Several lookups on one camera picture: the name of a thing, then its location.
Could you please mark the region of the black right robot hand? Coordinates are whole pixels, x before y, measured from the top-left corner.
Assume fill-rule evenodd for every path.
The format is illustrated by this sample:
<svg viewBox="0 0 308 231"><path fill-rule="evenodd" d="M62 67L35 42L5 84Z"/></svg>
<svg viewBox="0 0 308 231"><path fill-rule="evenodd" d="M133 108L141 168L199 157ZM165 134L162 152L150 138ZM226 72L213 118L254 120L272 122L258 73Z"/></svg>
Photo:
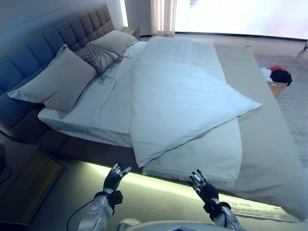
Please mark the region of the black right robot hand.
<svg viewBox="0 0 308 231"><path fill-rule="evenodd" d="M203 173L197 169L196 172L192 171L190 175L189 184L199 195L203 202L210 200L218 200L218 192L216 188L210 183L209 180L203 175Z"/></svg>

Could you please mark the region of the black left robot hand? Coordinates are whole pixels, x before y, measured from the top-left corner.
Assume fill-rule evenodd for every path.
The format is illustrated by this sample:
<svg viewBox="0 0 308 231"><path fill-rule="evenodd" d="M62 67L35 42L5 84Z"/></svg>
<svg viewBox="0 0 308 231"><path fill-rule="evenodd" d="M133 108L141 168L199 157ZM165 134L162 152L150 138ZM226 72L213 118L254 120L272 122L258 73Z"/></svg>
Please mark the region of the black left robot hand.
<svg viewBox="0 0 308 231"><path fill-rule="evenodd" d="M112 193L117 190L121 180L131 171L131 167L124 167L121 163L112 166L103 183L103 191Z"/></svg>

